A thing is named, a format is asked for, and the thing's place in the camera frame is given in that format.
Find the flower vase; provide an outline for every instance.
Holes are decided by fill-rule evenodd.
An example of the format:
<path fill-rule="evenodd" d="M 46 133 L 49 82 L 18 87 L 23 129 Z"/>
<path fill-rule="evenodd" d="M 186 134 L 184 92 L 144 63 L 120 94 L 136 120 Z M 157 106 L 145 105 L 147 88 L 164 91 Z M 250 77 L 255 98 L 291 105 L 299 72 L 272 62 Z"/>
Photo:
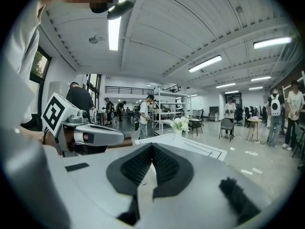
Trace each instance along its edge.
<path fill-rule="evenodd" d="M 175 147 L 181 147 L 182 145 L 182 130 L 176 130 Z"/>

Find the tiled floor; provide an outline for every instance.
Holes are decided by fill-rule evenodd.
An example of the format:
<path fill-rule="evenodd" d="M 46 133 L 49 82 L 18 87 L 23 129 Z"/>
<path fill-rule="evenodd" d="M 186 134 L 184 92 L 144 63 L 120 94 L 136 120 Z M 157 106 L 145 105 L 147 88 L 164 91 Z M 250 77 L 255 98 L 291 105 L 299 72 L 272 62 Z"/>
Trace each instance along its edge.
<path fill-rule="evenodd" d="M 127 123 L 113 125 L 113 128 L 131 134 L 133 142 L 139 137 L 138 132 L 131 131 L 131 126 Z M 300 155 L 297 153 L 292 158 L 292 152 L 282 149 L 283 137 L 278 138 L 276 148 L 270 149 L 264 144 L 247 141 L 246 137 L 249 129 L 246 127 L 235 126 L 235 137 L 231 142 L 224 138 L 224 134 L 219 140 L 219 130 L 220 122 L 204 122 L 203 133 L 198 130 L 198 136 L 196 136 L 196 131 L 189 132 L 187 135 L 184 133 L 183 136 L 209 146 L 227 150 L 228 154 L 224 162 L 238 171 L 252 172 L 252 175 L 243 174 L 264 188 L 272 199 L 277 198 L 295 184 L 300 174 L 297 169 L 300 164 Z M 148 132 L 149 137 L 153 136 L 151 126 L 148 127 Z M 260 124 L 259 140 L 262 143 L 266 142 L 268 133 L 269 130 L 263 124 Z M 252 168 L 261 170 L 262 174 L 253 172 Z"/>

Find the white shirt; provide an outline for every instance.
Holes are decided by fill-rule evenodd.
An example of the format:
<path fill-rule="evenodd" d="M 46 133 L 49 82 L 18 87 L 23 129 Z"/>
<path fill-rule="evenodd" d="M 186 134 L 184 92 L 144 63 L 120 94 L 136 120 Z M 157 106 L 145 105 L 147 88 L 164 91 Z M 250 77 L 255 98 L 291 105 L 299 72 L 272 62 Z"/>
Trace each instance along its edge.
<path fill-rule="evenodd" d="M 27 85 L 30 83 L 30 72 L 38 48 L 38 31 L 34 35 L 37 26 L 40 24 L 38 14 L 39 0 L 31 0 L 13 25 L 3 51 L 3 64 L 13 67 Z M 34 42 L 28 49 L 27 57 L 23 58 L 33 35 Z M 24 114 L 22 123 L 27 123 L 31 119 L 31 109 L 29 107 Z"/>
<path fill-rule="evenodd" d="M 288 118 L 292 120 L 298 120 L 299 116 L 295 114 L 300 110 L 302 105 L 305 105 L 304 97 L 301 91 L 298 91 L 297 94 L 294 91 L 290 91 L 288 94 L 287 102 L 290 103 L 292 110 L 289 111 Z"/>
<path fill-rule="evenodd" d="M 229 110 L 229 113 L 225 113 L 225 117 L 228 119 L 234 119 L 234 112 L 236 110 L 236 105 L 235 103 L 231 103 L 231 104 L 225 104 L 224 106 L 224 112 L 226 112 L 227 110 Z"/>
<path fill-rule="evenodd" d="M 143 101 L 141 103 L 140 113 L 145 113 L 145 116 L 146 117 L 148 116 L 147 102 L 146 101 Z M 147 120 L 142 115 L 140 115 L 140 123 L 143 124 L 143 125 L 147 124 Z"/>

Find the ceiling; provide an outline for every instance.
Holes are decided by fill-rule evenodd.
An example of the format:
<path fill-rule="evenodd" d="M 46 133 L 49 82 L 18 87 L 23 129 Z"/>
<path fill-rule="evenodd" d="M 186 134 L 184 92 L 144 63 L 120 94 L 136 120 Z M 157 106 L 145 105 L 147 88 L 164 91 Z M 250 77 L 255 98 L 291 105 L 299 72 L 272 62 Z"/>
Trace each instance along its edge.
<path fill-rule="evenodd" d="M 41 27 L 79 73 L 137 76 L 205 91 L 226 83 L 236 83 L 234 90 L 268 88 L 302 57 L 298 32 L 274 0 L 131 1 L 135 6 L 122 17 L 118 51 L 109 50 L 107 13 L 56 3 L 46 8 Z M 253 47 L 288 35 L 290 44 Z M 93 36 L 101 40 L 89 43 Z M 222 61 L 188 71 L 217 55 Z M 251 82 L 261 76 L 272 78 Z"/>

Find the black shirt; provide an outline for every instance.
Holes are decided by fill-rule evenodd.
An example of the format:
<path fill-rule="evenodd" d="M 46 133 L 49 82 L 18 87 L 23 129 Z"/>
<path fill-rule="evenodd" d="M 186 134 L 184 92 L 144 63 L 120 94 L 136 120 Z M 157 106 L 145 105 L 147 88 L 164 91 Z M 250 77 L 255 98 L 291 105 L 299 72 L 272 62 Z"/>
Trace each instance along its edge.
<path fill-rule="evenodd" d="M 120 111 L 120 109 L 124 108 L 124 104 L 123 103 L 118 103 L 118 105 L 116 105 L 116 109 L 117 111 Z"/>
<path fill-rule="evenodd" d="M 270 97 L 268 98 L 269 107 L 271 107 L 271 101 L 272 101 L 272 98 L 271 98 L 271 96 L 270 96 Z M 282 95 L 279 95 L 279 96 L 278 96 L 278 101 L 280 101 L 280 105 L 285 104 L 285 100 L 284 100 L 284 98 L 283 98 Z"/>
<path fill-rule="evenodd" d="M 87 112 L 87 118 L 90 119 L 89 110 L 94 107 L 90 93 L 81 87 L 72 87 L 67 94 L 67 100 L 81 110 Z"/>
<path fill-rule="evenodd" d="M 110 110 L 110 112 L 112 112 L 113 108 L 114 108 L 113 103 L 109 101 L 106 104 L 106 110 Z"/>

